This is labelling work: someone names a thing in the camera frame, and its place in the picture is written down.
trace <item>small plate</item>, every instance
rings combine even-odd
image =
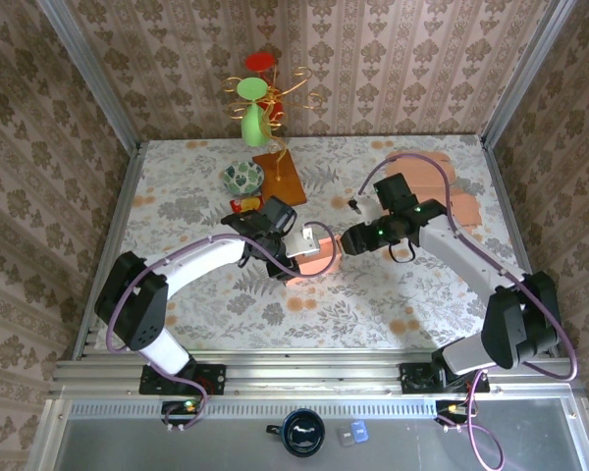
[[[234,162],[225,169],[225,188],[236,196],[253,194],[264,182],[264,171],[254,162]]]

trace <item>wall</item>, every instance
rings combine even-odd
[[[589,394],[589,1],[577,2],[496,155],[533,267],[558,281]]]
[[[126,163],[35,3],[0,0],[0,470],[24,468]]]
[[[476,133],[547,2],[533,0],[70,0],[141,139],[239,136],[221,80],[272,52],[304,65],[315,112],[288,133]]]

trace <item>red object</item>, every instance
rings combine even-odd
[[[246,58],[246,68],[252,72],[262,73],[275,65],[275,58],[270,52],[256,52]]]
[[[243,199],[232,199],[229,204],[235,213],[243,213],[244,211],[250,211],[251,209],[262,209],[264,206],[264,198],[261,196],[250,196],[249,198]]]
[[[252,72],[259,73],[260,78],[266,81],[266,83],[268,83],[270,86],[274,86],[274,83],[272,83],[272,81],[266,77],[265,72],[272,67],[275,67],[275,57],[270,52],[256,52],[255,54],[251,54],[246,58],[246,68]],[[260,108],[262,108],[262,110],[268,108],[268,103],[258,101],[257,104],[260,106]],[[271,112],[268,119],[270,121],[275,121],[275,118],[278,115],[281,115],[283,112],[284,105],[278,101],[273,106],[273,111]]]

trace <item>patterned tablecloth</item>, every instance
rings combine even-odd
[[[456,185],[480,204],[482,226],[474,234],[516,263],[476,136],[302,137],[290,139],[289,148],[308,198],[295,208],[298,222],[320,220],[337,234],[360,222],[346,202],[391,151],[446,152]],[[149,142],[123,251],[146,256],[222,229],[232,196],[221,172],[263,151],[240,139]],[[476,332],[485,312],[476,294],[438,259],[416,253],[403,265],[383,249],[346,256],[339,272],[292,288],[268,279],[260,262],[226,266],[178,292],[166,324],[188,349],[432,348]],[[104,346],[102,336],[97,346]]]

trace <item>mug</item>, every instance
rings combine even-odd
[[[297,409],[279,425],[267,425],[266,433],[279,435],[290,454],[306,458],[318,451],[325,440],[325,425],[313,410]]]

